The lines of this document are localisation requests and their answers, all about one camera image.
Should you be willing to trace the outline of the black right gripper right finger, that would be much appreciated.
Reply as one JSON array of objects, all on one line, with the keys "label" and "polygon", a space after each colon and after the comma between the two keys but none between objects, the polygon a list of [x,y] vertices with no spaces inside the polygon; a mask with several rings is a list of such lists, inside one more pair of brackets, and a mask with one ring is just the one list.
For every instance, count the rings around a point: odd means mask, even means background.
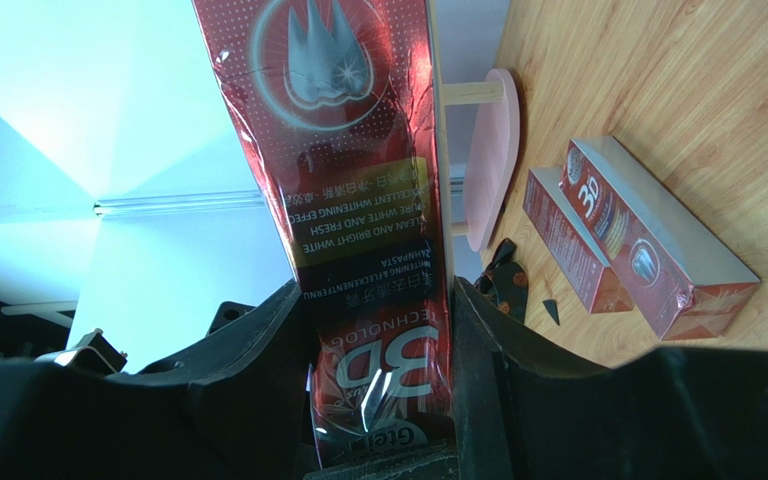
[{"label": "black right gripper right finger", "polygon": [[453,286],[464,479],[768,479],[768,352],[660,347],[615,369]]}]

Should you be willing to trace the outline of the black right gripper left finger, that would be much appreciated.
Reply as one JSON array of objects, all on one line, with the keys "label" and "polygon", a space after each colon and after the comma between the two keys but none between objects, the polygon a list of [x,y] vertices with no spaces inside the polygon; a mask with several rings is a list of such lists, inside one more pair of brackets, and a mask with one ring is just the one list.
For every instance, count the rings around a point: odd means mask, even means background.
[{"label": "black right gripper left finger", "polygon": [[0,479],[300,479],[298,285],[136,374],[0,360]]}]

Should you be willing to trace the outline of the red toothpaste box front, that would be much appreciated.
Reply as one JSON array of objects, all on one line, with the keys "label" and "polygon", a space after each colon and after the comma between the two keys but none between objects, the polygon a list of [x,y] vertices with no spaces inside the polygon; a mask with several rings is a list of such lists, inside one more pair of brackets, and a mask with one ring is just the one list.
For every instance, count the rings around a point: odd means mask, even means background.
[{"label": "red toothpaste box front", "polygon": [[560,190],[562,169],[528,172],[523,210],[590,314],[628,312],[634,302]]}]

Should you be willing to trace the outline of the red toothpaste box back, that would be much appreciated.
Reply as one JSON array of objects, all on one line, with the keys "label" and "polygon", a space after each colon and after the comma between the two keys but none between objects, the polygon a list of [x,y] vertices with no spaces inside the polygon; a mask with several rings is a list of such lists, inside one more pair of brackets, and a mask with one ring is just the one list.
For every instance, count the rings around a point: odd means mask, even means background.
[{"label": "red toothpaste box back", "polygon": [[213,72],[319,353],[332,467],[454,434],[424,1],[197,1]]}]

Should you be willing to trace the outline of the red toothpaste box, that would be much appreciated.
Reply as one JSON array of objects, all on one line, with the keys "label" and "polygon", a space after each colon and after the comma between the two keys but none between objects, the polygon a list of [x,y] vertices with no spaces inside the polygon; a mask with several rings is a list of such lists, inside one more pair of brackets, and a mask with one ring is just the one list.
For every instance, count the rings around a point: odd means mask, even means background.
[{"label": "red toothpaste box", "polygon": [[570,140],[560,190],[661,341],[724,335],[759,287],[612,136]]},{"label": "red toothpaste box", "polygon": [[628,312],[634,302],[560,190],[562,169],[528,172],[523,210],[590,314]]},{"label": "red toothpaste box", "polygon": [[213,72],[319,353],[332,467],[454,434],[424,1],[197,1]]}]

